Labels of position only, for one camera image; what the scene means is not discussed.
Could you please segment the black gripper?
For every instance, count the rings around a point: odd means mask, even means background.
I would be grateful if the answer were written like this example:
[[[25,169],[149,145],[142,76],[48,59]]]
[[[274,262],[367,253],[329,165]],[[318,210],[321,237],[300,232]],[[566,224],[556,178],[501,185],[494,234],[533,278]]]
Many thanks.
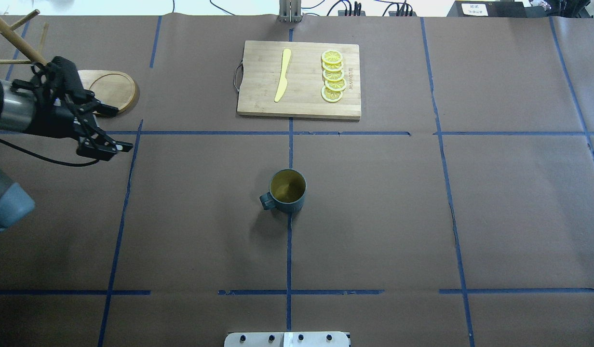
[[[32,96],[32,110],[22,127],[26,134],[78,140],[76,154],[92,160],[110,161],[118,152],[129,152],[133,143],[118,141],[101,133],[94,114],[115,117],[119,109],[105,105],[83,88],[74,62],[55,56],[47,64],[32,64],[29,81],[14,79],[12,92],[26,91]]]

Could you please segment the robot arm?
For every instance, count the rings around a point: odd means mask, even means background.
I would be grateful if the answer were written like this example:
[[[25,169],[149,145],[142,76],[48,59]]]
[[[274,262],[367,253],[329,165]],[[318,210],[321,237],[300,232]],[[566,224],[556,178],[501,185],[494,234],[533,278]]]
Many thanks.
[[[118,108],[107,105],[95,92],[83,87],[78,68],[65,57],[50,62],[32,62],[29,81],[0,79],[0,131],[76,141],[75,154],[93,161],[72,163],[53,160],[0,138],[0,144],[51,164],[89,167],[110,161],[119,152],[137,150],[136,141],[120,141],[98,125],[95,114],[115,117]],[[0,168],[0,234],[18,224],[35,209],[35,201],[21,185]]]

